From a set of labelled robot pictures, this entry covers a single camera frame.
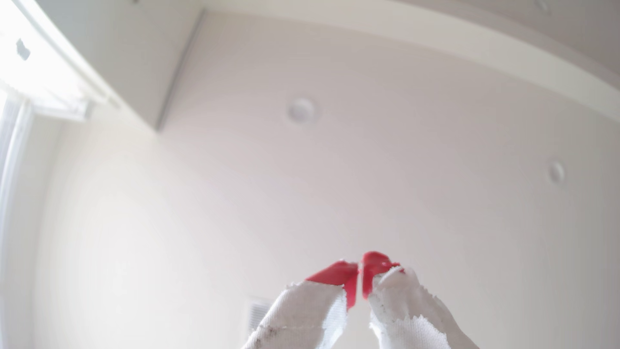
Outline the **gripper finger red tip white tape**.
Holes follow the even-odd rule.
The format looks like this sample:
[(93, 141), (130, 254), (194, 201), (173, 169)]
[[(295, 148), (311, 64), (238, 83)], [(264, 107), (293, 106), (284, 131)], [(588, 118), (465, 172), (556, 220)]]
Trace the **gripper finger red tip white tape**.
[(380, 348), (478, 348), (412, 268), (380, 252), (361, 260), (362, 292)]
[(339, 260), (287, 286), (243, 348), (332, 348), (355, 305), (358, 272)]

